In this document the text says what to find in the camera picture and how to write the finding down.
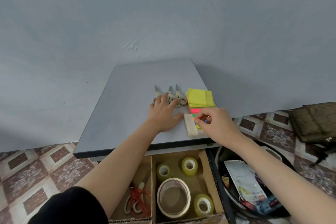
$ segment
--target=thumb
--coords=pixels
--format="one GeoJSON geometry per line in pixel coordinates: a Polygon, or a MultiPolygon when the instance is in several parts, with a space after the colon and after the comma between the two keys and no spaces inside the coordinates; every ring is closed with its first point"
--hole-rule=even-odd
{"type": "Polygon", "coordinates": [[[184,117],[184,112],[180,112],[179,114],[177,114],[175,117],[174,117],[174,120],[176,120],[176,124],[180,122],[180,120],[182,120],[184,117]]]}
{"type": "Polygon", "coordinates": [[[195,123],[201,128],[201,129],[205,129],[207,126],[209,126],[209,124],[206,124],[204,121],[202,120],[195,120],[195,123]]]}

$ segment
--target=forearm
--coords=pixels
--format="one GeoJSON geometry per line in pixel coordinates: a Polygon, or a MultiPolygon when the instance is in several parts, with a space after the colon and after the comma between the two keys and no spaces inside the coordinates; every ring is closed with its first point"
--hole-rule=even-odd
{"type": "Polygon", "coordinates": [[[98,199],[108,218],[157,134],[155,125],[146,121],[77,184],[98,199]]]}
{"type": "Polygon", "coordinates": [[[300,223],[333,223],[336,201],[244,135],[232,150],[248,163],[300,223]]]}

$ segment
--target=hand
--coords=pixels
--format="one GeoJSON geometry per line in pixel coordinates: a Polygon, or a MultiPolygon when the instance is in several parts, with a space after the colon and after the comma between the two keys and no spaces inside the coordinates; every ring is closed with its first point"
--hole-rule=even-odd
{"type": "Polygon", "coordinates": [[[233,123],[225,108],[203,108],[195,117],[195,123],[215,142],[229,148],[241,142],[242,133],[233,123]]]}
{"type": "Polygon", "coordinates": [[[155,100],[155,104],[151,104],[149,106],[147,120],[153,122],[159,133],[174,128],[184,116],[183,112],[179,113],[175,117],[173,116],[174,108],[181,100],[174,99],[168,105],[167,96],[168,93],[158,96],[155,100]]]}

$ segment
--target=tile floor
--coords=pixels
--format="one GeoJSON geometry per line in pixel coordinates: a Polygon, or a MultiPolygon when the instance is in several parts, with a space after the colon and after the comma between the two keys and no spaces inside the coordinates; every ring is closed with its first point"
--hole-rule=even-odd
{"type": "MultiPolygon", "coordinates": [[[[316,167],[317,157],[298,141],[286,111],[262,113],[234,119],[246,136],[263,141],[281,152],[298,173],[336,198],[336,154],[316,167]]],[[[0,223],[25,224],[53,194],[82,179],[95,165],[76,159],[76,143],[0,153],[0,223]]],[[[251,220],[250,224],[288,224],[285,219],[251,220]]]]}

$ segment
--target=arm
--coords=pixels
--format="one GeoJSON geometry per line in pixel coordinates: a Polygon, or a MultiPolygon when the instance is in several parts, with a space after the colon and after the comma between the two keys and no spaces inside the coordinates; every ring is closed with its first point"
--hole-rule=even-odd
{"type": "Polygon", "coordinates": [[[241,156],[298,222],[335,222],[336,201],[240,133],[224,108],[204,108],[195,122],[212,140],[241,156]]]}
{"type": "Polygon", "coordinates": [[[183,118],[183,113],[173,117],[179,100],[168,105],[167,95],[158,96],[155,105],[150,105],[148,119],[77,184],[97,198],[108,218],[118,206],[153,139],[158,133],[174,128],[183,118]]]}

